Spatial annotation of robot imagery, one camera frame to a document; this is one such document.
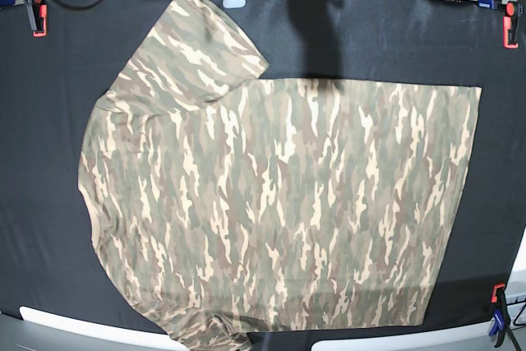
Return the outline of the camouflage t-shirt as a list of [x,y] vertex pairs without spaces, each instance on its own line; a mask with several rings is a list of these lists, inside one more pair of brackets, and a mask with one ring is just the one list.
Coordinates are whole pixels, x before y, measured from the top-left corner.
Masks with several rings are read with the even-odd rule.
[[95,103],[78,187],[118,292],[191,350],[422,324],[482,91],[269,80],[209,0],[172,0]]

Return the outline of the black table cloth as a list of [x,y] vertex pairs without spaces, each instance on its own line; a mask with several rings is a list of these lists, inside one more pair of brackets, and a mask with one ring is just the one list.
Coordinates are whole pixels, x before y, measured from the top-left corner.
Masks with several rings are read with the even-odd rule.
[[[35,38],[24,7],[1,12],[1,309],[20,307],[158,333],[113,287],[77,188],[95,101],[171,0],[49,11]],[[482,88],[464,193],[421,330],[487,321],[525,227],[525,48],[502,17],[440,0],[247,0],[230,16],[269,78],[336,76]]]

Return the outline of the left rear orange clamp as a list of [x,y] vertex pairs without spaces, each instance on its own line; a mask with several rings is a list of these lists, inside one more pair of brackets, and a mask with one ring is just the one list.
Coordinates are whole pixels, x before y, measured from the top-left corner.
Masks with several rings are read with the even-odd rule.
[[47,35],[47,5],[44,0],[24,0],[28,13],[30,28],[34,37]]

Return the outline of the orange clamp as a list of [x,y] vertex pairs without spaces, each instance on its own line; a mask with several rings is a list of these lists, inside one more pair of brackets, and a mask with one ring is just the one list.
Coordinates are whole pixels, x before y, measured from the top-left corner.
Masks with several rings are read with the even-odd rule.
[[28,13],[30,28],[34,37],[47,35],[47,5],[44,0],[24,0]]
[[519,20],[524,13],[520,2],[507,2],[503,16],[503,45],[505,48],[518,48],[517,39]]

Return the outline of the right rear orange clamp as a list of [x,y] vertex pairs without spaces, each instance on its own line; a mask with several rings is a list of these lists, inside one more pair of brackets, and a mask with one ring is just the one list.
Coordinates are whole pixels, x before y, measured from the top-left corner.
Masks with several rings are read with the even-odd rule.
[[517,39],[519,20],[524,13],[520,2],[507,2],[503,16],[503,45],[505,48],[518,48]]

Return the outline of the front right blue clamp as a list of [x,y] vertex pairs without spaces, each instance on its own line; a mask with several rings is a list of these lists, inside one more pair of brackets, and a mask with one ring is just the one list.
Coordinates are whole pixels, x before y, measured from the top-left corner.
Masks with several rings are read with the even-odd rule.
[[494,342],[493,347],[497,349],[503,345],[505,337],[510,332],[510,314],[505,296],[505,283],[499,283],[494,286],[491,304],[493,307],[493,324],[488,335]]

